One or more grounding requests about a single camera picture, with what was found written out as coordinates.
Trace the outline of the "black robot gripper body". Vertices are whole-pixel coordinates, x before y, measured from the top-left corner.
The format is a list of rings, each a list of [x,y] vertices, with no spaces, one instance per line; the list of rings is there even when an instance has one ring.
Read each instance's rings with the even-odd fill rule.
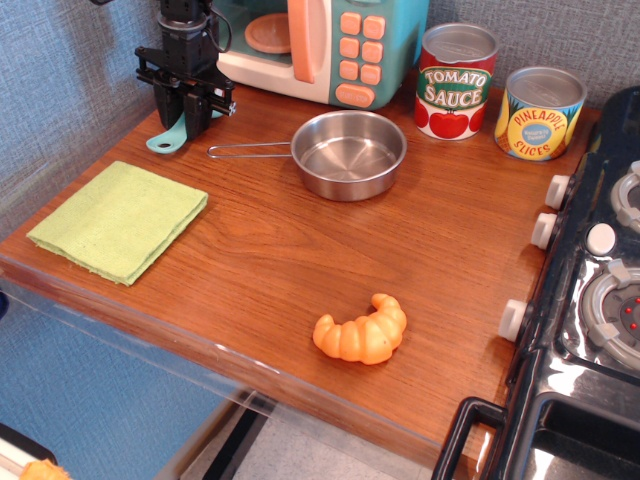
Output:
[[[161,47],[135,49],[136,74],[152,87],[180,83],[184,97],[189,93],[205,96],[212,112],[230,116],[236,108],[232,99],[235,84],[219,70],[219,54],[214,25],[191,30],[163,28]]]

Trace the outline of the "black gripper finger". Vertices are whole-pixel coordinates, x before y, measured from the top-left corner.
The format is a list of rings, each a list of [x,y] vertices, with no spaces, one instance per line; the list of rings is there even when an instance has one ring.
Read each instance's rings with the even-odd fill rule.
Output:
[[[183,99],[185,128],[188,140],[195,140],[209,128],[212,109],[202,95],[187,94]]]
[[[156,108],[162,125],[171,129],[184,113],[184,92],[180,83],[153,85]]]

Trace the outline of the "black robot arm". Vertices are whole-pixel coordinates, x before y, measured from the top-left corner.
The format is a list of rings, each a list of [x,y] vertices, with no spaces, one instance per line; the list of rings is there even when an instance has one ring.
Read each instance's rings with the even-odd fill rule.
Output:
[[[170,129],[184,120],[189,140],[209,128],[213,113],[235,112],[235,83],[217,65],[229,49],[220,44],[225,21],[211,1],[162,1],[161,46],[135,50],[137,78],[153,87],[162,125]]]

